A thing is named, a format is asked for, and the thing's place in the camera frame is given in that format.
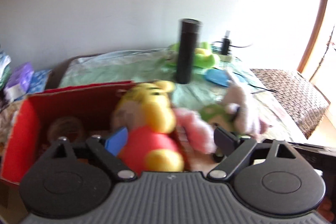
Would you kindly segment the white rabbit plush blue bow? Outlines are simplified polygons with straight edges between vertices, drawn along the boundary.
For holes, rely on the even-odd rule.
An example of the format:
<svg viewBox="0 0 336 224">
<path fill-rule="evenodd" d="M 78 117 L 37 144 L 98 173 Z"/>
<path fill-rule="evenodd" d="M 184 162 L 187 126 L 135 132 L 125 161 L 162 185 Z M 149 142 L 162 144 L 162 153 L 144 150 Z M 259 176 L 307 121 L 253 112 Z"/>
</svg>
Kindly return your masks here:
<svg viewBox="0 0 336 224">
<path fill-rule="evenodd" d="M 216 150 L 214 129 L 205 122 L 197 111 L 187 108 L 173 108 L 177 125 L 181 126 L 191 147 L 203 154 L 211 154 Z"/>
</svg>

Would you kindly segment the green brown round plush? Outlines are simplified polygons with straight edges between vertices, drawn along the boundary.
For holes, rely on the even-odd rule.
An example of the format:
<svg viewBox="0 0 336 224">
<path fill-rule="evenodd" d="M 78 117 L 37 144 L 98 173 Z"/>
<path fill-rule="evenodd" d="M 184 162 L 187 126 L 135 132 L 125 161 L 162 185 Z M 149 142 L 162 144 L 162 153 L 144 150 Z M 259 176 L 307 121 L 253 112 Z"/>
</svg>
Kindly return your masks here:
<svg viewBox="0 0 336 224">
<path fill-rule="evenodd" d="M 253 135 L 253 119 L 244 106 L 214 103 L 203 107 L 199 113 L 213 128 L 222 127 L 237 136 Z"/>
</svg>

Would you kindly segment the mauve pink teddy plush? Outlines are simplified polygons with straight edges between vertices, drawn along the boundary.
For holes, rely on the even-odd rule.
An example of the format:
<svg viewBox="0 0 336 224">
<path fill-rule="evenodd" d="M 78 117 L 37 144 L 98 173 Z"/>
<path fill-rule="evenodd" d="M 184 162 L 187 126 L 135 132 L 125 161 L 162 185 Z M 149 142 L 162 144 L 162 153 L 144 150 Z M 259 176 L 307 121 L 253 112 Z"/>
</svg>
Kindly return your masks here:
<svg viewBox="0 0 336 224">
<path fill-rule="evenodd" d="M 247 135 L 261 141 L 269 125 L 261 116 L 253 95 L 243 86 L 232 84 L 220 104 L 231 118 L 232 126 L 239 135 Z"/>
</svg>

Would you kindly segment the yellow tiger plush red shirt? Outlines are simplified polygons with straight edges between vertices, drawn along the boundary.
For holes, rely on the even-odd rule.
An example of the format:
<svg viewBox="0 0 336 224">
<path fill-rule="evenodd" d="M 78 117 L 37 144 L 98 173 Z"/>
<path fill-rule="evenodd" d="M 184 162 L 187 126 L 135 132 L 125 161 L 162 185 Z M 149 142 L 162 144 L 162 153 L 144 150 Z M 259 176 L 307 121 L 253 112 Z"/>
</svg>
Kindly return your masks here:
<svg viewBox="0 0 336 224">
<path fill-rule="evenodd" d="M 136 174 L 185 169 L 181 149 L 171 137 L 177 126 L 169 98 L 174 89 L 165 80 L 136 84 L 121 96 L 114 110 L 111 125 L 128 131 L 118 157 Z"/>
</svg>

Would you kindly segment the red cardboard box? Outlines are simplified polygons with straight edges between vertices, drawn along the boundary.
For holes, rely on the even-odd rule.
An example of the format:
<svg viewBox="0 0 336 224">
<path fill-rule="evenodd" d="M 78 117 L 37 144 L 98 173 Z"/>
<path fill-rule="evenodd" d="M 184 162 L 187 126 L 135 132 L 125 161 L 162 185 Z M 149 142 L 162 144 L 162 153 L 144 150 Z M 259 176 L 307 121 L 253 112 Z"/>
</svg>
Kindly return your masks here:
<svg viewBox="0 0 336 224">
<path fill-rule="evenodd" d="M 112 115 L 121 96 L 136 84 L 130 82 L 92 84 L 61 88 L 27 97 L 21 104 L 2 159 L 1 178 L 12 184 L 23 176 L 59 137 L 80 143 L 92 135 L 107 136 L 117 129 Z M 176 128 L 171 137 L 180 144 Z"/>
</svg>

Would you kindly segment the blue glasses case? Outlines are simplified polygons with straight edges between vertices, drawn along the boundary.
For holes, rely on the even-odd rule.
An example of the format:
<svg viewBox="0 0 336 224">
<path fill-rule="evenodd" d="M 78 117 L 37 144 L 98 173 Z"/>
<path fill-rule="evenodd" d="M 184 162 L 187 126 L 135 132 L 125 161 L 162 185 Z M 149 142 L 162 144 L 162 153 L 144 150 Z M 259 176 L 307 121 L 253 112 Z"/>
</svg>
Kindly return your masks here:
<svg viewBox="0 0 336 224">
<path fill-rule="evenodd" d="M 229 87 L 231 79 L 225 71 L 219 69 L 209 69 L 205 73 L 205 79 L 213 84 Z"/>
</svg>

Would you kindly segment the white power strip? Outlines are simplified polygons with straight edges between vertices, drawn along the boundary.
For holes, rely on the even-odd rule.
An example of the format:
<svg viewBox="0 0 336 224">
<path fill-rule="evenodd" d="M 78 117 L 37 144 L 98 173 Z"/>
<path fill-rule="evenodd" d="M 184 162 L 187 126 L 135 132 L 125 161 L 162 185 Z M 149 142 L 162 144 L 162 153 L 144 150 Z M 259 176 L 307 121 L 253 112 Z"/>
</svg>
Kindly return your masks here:
<svg viewBox="0 0 336 224">
<path fill-rule="evenodd" d="M 215 56 L 215 60 L 217 62 L 222 61 L 222 62 L 227 62 L 230 63 L 234 60 L 234 56 L 231 54 L 223 55 L 221 53 L 221 49 L 218 48 L 211 48 L 213 55 Z"/>
</svg>

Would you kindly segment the green frog plush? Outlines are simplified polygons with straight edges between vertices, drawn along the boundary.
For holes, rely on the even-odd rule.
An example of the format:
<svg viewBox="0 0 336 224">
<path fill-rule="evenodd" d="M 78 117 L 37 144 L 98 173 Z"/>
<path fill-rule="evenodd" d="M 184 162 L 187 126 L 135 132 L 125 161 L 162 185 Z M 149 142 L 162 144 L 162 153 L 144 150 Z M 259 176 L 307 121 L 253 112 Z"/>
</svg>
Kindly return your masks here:
<svg viewBox="0 0 336 224">
<path fill-rule="evenodd" d="M 173 44 L 166 56 L 166 61 L 172 66 L 177 65 L 179 53 L 179 43 Z M 213 53 L 208 42 L 201 42 L 194 50 L 193 66 L 202 69 L 211 69 L 220 64 L 220 57 Z"/>
</svg>

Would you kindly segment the black charger plug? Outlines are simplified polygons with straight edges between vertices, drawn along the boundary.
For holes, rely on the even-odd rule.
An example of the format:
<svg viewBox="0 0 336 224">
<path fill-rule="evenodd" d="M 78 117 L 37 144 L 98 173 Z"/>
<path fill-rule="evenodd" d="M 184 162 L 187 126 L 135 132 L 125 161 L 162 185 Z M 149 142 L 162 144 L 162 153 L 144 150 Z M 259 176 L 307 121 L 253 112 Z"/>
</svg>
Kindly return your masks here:
<svg viewBox="0 0 336 224">
<path fill-rule="evenodd" d="M 231 41 L 229 39 L 230 36 L 230 30 L 226 31 L 226 34 L 222 40 L 222 47 L 221 47 L 221 54 L 222 55 L 228 55 Z"/>
</svg>

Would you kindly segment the purple tissue pack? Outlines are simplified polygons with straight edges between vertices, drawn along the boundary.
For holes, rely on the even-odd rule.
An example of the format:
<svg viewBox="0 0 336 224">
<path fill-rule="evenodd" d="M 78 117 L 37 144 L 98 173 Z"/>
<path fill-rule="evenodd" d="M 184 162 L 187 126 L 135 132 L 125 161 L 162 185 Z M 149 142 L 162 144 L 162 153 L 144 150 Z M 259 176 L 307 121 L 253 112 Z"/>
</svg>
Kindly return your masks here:
<svg viewBox="0 0 336 224">
<path fill-rule="evenodd" d="M 5 98 L 9 102 L 13 102 L 24 96 L 29 89 L 33 74 L 34 69 L 30 62 L 16 67 L 4 88 Z"/>
</svg>

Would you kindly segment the black thermos bottle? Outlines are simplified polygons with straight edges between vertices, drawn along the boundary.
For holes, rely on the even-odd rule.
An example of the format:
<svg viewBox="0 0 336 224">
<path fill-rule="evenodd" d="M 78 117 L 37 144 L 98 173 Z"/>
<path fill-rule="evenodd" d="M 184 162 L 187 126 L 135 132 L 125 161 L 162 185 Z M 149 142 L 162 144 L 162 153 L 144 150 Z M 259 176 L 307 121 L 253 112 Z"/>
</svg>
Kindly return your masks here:
<svg viewBox="0 0 336 224">
<path fill-rule="evenodd" d="M 179 84 L 188 84 L 194 62 L 194 50 L 197 46 L 202 23 L 195 19 L 181 20 L 181 37 L 176 69 L 176 81 Z"/>
</svg>

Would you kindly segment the pile of folded clothes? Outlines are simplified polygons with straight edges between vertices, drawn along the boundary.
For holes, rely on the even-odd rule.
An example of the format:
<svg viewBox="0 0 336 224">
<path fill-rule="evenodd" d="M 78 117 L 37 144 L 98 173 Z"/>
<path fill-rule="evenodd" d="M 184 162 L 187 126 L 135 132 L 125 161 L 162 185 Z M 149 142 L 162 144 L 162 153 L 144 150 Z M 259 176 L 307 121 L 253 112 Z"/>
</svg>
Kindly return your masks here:
<svg viewBox="0 0 336 224">
<path fill-rule="evenodd" d="M 2 92 L 11 75 L 11 57 L 4 50 L 1 50 L 0 56 L 0 88 Z"/>
</svg>

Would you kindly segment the wooden window frame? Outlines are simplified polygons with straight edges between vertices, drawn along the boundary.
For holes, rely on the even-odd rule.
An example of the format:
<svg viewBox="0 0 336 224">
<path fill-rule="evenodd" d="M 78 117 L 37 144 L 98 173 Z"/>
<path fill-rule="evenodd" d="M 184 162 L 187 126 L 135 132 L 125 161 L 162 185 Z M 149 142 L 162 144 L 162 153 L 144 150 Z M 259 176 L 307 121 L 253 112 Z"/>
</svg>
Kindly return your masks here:
<svg viewBox="0 0 336 224">
<path fill-rule="evenodd" d="M 306 45 L 303 56 L 301 57 L 301 60 L 300 60 L 299 65 L 297 67 L 297 70 L 299 71 L 299 73 L 302 73 L 304 71 L 304 69 L 306 68 L 306 66 L 308 64 L 308 61 L 311 57 L 311 54 L 313 53 L 313 50 L 315 48 L 315 45 L 316 45 L 320 30 L 321 30 L 321 27 L 322 27 L 322 24 L 323 24 L 323 20 L 324 20 L 324 17 L 325 17 L 327 3 L 328 3 L 328 0 L 320 0 L 319 1 L 319 7 L 318 7 L 317 15 L 315 17 L 314 26 L 313 26 L 313 29 L 311 31 L 311 35 L 310 35 L 309 41 Z"/>
</svg>

